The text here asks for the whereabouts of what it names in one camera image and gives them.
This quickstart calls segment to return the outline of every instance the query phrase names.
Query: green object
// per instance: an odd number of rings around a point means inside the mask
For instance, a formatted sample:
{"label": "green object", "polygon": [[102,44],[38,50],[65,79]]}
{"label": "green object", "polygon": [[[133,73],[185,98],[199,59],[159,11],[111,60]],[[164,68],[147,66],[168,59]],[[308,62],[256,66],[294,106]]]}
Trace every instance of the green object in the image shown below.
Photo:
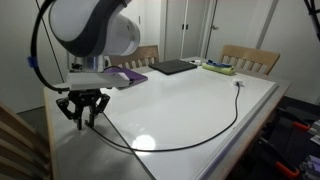
{"label": "green object", "polygon": [[229,67],[229,68],[222,68],[222,67],[216,67],[216,66],[212,66],[212,65],[208,65],[206,63],[203,63],[202,68],[210,70],[210,71],[215,71],[215,72],[218,72],[221,74],[226,74],[226,75],[232,75],[235,73],[234,66]]}

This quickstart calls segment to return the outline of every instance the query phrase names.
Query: white table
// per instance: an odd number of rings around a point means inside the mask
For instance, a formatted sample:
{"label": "white table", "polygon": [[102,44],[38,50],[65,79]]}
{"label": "white table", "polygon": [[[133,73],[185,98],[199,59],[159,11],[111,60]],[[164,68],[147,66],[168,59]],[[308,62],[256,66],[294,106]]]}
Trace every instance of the white table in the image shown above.
{"label": "white table", "polygon": [[[216,96],[222,98],[218,99],[219,101],[225,100],[228,101],[228,103],[233,104],[234,102],[232,100],[235,97],[236,87],[231,85],[229,76],[217,73],[212,76],[213,72],[200,68],[169,77],[159,74],[159,72],[152,71],[149,68],[142,68],[140,69],[140,72],[141,71],[149,71],[149,73],[146,74],[149,76],[147,82],[122,91],[116,89],[111,91],[103,90],[111,96],[111,101],[108,104],[105,113],[110,121],[114,123],[114,126],[120,132],[121,136],[114,129],[113,125],[106,120],[106,117],[102,115],[96,119],[95,127],[112,140],[131,146],[135,146],[134,143],[136,143],[138,144],[138,148],[146,149],[181,147],[202,141],[214,135],[214,133],[219,132],[221,128],[225,127],[230,123],[230,120],[233,119],[233,105],[231,105],[230,108],[220,109],[219,106],[216,106],[213,109],[216,109],[217,111],[213,113],[223,114],[225,119],[224,124],[215,124],[214,126],[217,126],[217,128],[214,131],[210,131],[208,128],[206,129],[203,123],[210,124],[210,117],[212,116],[202,116],[208,109],[205,108],[206,106],[202,106],[205,101],[201,96],[201,93],[207,93],[206,89],[212,88],[212,86],[194,89],[193,91],[195,94],[192,95],[190,95],[189,91],[191,87],[203,85],[204,82],[200,83],[198,81],[199,79],[206,79],[207,82],[208,78],[213,78],[217,83],[217,87],[230,87],[225,89],[225,92],[220,93],[219,91],[221,91],[221,89],[213,88],[213,94],[219,94],[219,96]],[[188,79],[191,78],[190,87],[188,87],[188,83],[186,82],[179,86],[174,86],[175,84],[179,84],[179,82],[183,82],[184,77],[187,77]],[[239,113],[239,119],[247,119],[248,121],[238,121],[234,127],[223,133],[217,139],[204,145],[194,149],[168,153],[143,154],[129,151],[125,151],[124,153],[108,146],[88,128],[78,131],[76,129],[76,124],[72,121],[67,121],[55,105],[55,100],[59,97],[66,96],[66,94],[61,96],[45,89],[47,119],[50,132],[49,137],[55,178],[97,179],[99,177],[108,177],[115,179],[196,179],[210,177],[212,179],[221,179],[225,177],[289,87],[288,82],[281,80],[276,80],[277,85],[274,85],[272,82],[259,80],[242,74],[238,74],[237,77],[244,79],[245,87],[243,87],[243,89],[251,89],[250,86],[253,87],[254,84],[263,82],[262,86],[260,86],[260,89],[257,91],[243,90],[240,92],[239,112],[245,113]],[[246,85],[246,80],[255,83]],[[143,95],[143,92],[145,92],[144,89],[150,88],[155,89],[149,92],[154,93],[151,96],[147,96],[149,100],[143,99],[141,100],[141,104],[130,105],[130,102],[136,103],[137,98],[142,98],[141,96]],[[175,90],[181,92],[183,95],[181,95],[181,97],[172,96],[167,98],[167,100],[161,100],[159,98],[161,96],[170,96],[170,94],[177,93],[174,92]],[[260,97],[257,94],[259,97],[252,102],[250,100],[251,104],[242,103],[245,101],[243,98],[252,97],[249,95],[252,95],[252,93],[255,92],[258,94],[262,93],[263,96]],[[183,120],[183,114],[174,114],[172,112],[176,105],[174,102],[183,101],[185,99],[183,96],[191,96],[187,101],[179,102],[186,104],[186,112],[192,110],[197,111],[194,113],[194,117],[192,117],[192,114],[186,113],[184,118],[185,122],[181,121]],[[214,103],[210,103],[212,100],[208,102],[209,104],[207,105],[215,105]],[[130,111],[130,108],[134,106],[136,106],[136,108]],[[157,119],[157,117],[161,117],[159,113],[157,116],[153,116],[153,120],[155,121],[152,122],[150,118],[153,114],[159,112],[159,108],[166,110],[166,112],[162,113],[162,118],[159,119]],[[141,114],[141,116],[137,116],[143,110],[147,110],[147,112]],[[168,114],[167,111],[171,111],[171,113],[173,113],[172,116]],[[200,122],[200,124],[195,123],[196,121],[191,121],[192,119],[195,119],[195,117],[200,116],[202,116],[201,120],[204,120],[203,122]],[[180,119],[180,121],[174,122],[170,117],[175,117]],[[196,137],[194,136],[195,134],[201,134],[201,136]],[[140,140],[144,139],[145,141],[149,141],[149,143],[142,143],[143,145],[146,145],[146,147],[141,147],[141,142],[139,143],[138,138],[139,136]]]}

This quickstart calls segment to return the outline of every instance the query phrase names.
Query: purple object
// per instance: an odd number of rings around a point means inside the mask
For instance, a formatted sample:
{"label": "purple object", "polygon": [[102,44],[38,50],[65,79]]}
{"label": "purple object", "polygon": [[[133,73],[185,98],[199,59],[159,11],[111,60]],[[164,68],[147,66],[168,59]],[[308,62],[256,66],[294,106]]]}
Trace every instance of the purple object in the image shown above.
{"label": "purple object", "polygon": [[131,83],[128,87],[148,80],[147,76],[144,76],[142,74],[139,74],[139,73],[134,72],[134,71],[127,69],[127,68],[111,67],[111,68],[104,70],[103,72],[104,73],[119,73],[119,72],[125,73],[131,81]]}

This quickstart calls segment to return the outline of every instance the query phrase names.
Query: wooden chair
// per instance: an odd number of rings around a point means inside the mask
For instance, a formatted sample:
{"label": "wooden chair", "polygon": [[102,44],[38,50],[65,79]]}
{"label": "wooden chair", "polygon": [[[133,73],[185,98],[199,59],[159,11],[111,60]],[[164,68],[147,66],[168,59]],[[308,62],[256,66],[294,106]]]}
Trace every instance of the wooden chair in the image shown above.
{"label": "wooden chair", "polygon": [[0,179],[50,179],[48,141],[0,103]]}
{"label": "wooden chair", "polygon": [[126,68],[138,68],[148,64],[159,62],[158,46],[141,46],[128,56],[110,56],[110,63],[112,66],[119,66]]}
{"label": "wooden chair", "polygon": [[221,52],[220,62],[232,64],[235,67],[268,75],[276,64],[280,54],[258,49],[234,45],[225,45]]}

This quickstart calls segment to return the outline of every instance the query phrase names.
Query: red object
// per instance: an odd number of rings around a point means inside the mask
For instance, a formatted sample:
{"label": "red object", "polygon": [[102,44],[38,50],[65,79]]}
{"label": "red object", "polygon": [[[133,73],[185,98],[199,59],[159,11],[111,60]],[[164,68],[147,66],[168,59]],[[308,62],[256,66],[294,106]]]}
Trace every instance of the red object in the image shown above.
{"label": "red object", "polygon": [[276,162],[275,166],[288,178],[296,178],[300,173],[300,171],[297,168],[295,172],[292,172],[290,169],[288,169],[280,162]]}
{"label": "red object", "polygon": [[298,122],[294,122],[293,126],[299,128],[299,129],[301,129],[303,131],[308,131],[310,129],[310,126],[306,126],[306,125],[300,124]]}

